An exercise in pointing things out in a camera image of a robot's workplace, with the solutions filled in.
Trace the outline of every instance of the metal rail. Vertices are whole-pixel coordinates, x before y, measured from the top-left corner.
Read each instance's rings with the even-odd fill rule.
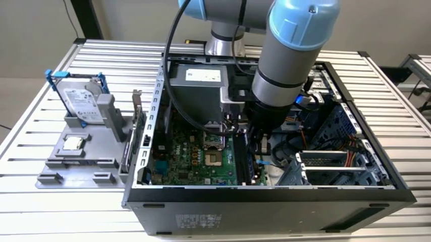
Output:
[[[133,89],[142,91],[148,109],[162,44],[88,40],[66,53],[57,70],[106,75],[116,107],[132,115]],[[178,44],[170,51],[202,53],[202,46]],[[260,47],[246,47],[258,57]],[[343,240],[349,242],[431,240],[431,131],[428,124],[387,80],[372,60],[356,52],[321,51],[355,99],[371,129],[413,190],[417,203],[352,234],[193,236],[196,241]],[[42,169],[64,128],[64,107],[45,85],[0,146],[0,234],[16,239],[144,239],[132,212],[121,209],[122,189],[38,190],[36,175]],[[169,237],[170,240],[188,238]]]

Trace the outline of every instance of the black computer chassis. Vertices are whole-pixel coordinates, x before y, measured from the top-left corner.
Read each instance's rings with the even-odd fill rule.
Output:
[[[193,62],[194,55],[177,54],[174,59],[178,56]],[[257,64],[254,58],[240,60]],[[232,57],[205,56],[205,61],[222,64]],[[134,212],[148,235],[352,232],[416,202],[331,63],[316,64],[329,74],[396,189],[136,189],[132,170],[122,206]]]

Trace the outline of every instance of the open computer tower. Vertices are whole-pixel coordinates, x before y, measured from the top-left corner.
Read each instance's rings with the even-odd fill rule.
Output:
[[[253,70],[257,59],[238,64]],[[170,54],[169,79],[193,118],[225,129],[250,96],[232,57]],[[352,232],[415,202],[331,63],[316,62],[309,79],[319,111],[292,108],[252,154],[245,133],[189,126],[160,69],[122,199],[149,235]]]

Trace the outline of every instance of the blue connector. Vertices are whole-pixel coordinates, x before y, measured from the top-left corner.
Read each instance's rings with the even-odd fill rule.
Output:
[[[256,160],[256,163],[261,165],[270,165],[269,161],[262,161],[262,160]]]

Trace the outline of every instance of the black cable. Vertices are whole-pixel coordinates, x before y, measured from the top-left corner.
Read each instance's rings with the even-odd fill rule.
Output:
[[[292,134],[288,134],[288,135],[285,136],[285,139],[284,139],[282,141],[280,141],[280,142],[273,146],[273,148],[270,149],[270,156],[272,156],[273,160],[276,160],[276,161],[281,161],[281,160],[282,160],[281,158],[278,158],[278,157],[276,156],[276,151],[277,151],[277,149],[281,149],[281,151],[282,151],[284,155],[285,155],[285,156],[288,156],[288,155],[285,154],[284,150],[282,150],[282,145],[286,145],[286,146],[288,146],[288,148],[291,148],[295,152],[300,151],[300,149],[299,149],[297,147],[295,147],[295,146],[289,143],[289,141],[291,141],[293,138],[299,137],[300,135],[301,135],[300,133],[292,133]]]
[[[424,107],[428,105],[428,101],[425,101],[421,105],[421,107],[419,108],[419,112],[421,112],[421,110],[424,109]]]
[[[428,110],[431,110],[431,105],[429,106],[424,105],[421,106],[421,108],[419,108],[419,112],[428,111]]]
[[[230,51],[232,51],[233,62],[234,62],[234,65],[236,65],[236,67],[237,67],[237,69],[240,70],[241,73],[244,73],[245,75],[253,76],[254,75],[253,73],[249,73],[249,72],[242,70],[242,68],[240,67],[240,64],[237,63],[236,56],[234,56],[234,36],[236,36],[238,28],[240,28],[240,26],[236,26],[236,30],[234,30],[233,37],[232,37],[232,43],[230,43]]]
[[[62,3],[64,3],[64,8],[65,8],[65,13],[66,13],[66,17],[68,17],[68,20],[69,20],[69,24],[72,24],[72,27],[73,27],[73,30],[74,30],[76,38],[78,38],[78,32],[76,31],[74,24],[73,24],[73,22],[72,22],[72,19],[70,19],[70,17],[69,17],[69,14],[68,14],[68,8],[66,8],[65,0],[62,0]]]
[[[162,55],[162,77],[164,77],[164,83],[165,83],[165,88],[166,88],[166,91],[168,91],[168,95],[169,95],[169,98],[170,98],[170,101],[172,101],[172,104],[177,110],[177,112],[180,113],[180,115],[182,116],[182,118],[185,119],[185,121],[198,130],[202,130],[205,131],[208,134],[213,134],[213,135],[217,135],[217,136],[229,136],[232,135],[233,133],[236,133],[236,130],[237,130],[237,124],[233,124],[233,131],[230,132],[220,132],[220,131],[216,131],[216,130],[210,130],[208,129],[204,125],[201,125],[198,122],[196,122],[193,120],[193,118],[186,114],[186,112],[182,110],[182,107],[178,103],[178,101],[176,100],[176,97],[174,97],[174,94],[173,94],[173,90],[172,90],[172,86],[170,86],[170,80],[169,80],[169,72],[168,72],[168,55],[169,55],[169,48],[170,48],[170,44],[172,44],[172,38],[173,38],[173,34],[174,34],[174,30],[176,30],[176,26],[180,22],[180,18],[181,18],[181,15],[184,13],[184,10],[188,6],[188,3],[189,3],[190,0],[185,0],[184,3],[182,3],[182,6],[180,7],[178,11],[177,11],[177,14],[174,16],[174,19],[173,19],[173,23],[172,23],[172,26],[170,26],[170,30],[169,30],[169,34],[168,34],[168,39],[166,39],[166,44],[164,46],[164,55]]]
[[[5,128],[6,130],[12,130],[8,126],[0,125],[1,128]]]
[[[321,147],[323,147],[323,145],[325,144],[325,143],[328,143],[328,142],[331,142],[331,141],[355,141],[355,140],[352,140],[351,138],[340,138],[340,137],[335,137],[335,138],[331,138],[331,139],[328,139],[328,140],[325,140],[319,146],[316,146],[312,150],[320,150],[321,149]]]
[[[296,107],[297,109],[300,109],[301,111],[305,111],[305,112],[316,112],[316,111],[319,111],[319,108],[320,108],[320,102],[319,102],[319,99],[317,99],[317,97],[316,97],[315,95],[312,95],[312,94],[308,94],[308,95],[312,97],[312,99],[313,99],[313,100],[315,100],[315,102],[316,102],[316,105],[317,105],[317,107],[316,107],[316,108],[313,108],[313,109],[305,108],[305,107],[300,106],[300,105],[299,105],[299,103],[296,103],[296,102],[293,102],[293,105],[295,105],[295,107]]]
[[[409,93],[408,98],[407,98],[408,100],[409,100],[409,98],[411,98],[411,96],[412,96],[413,91],[416,90],[416,87],[417,87],[419,83],[420,83],[420,80],[417,81],[417,83],[416,83],[415,87],[413,87],[413,88],[412,88],[412,90],[411,90],[411,93]]]

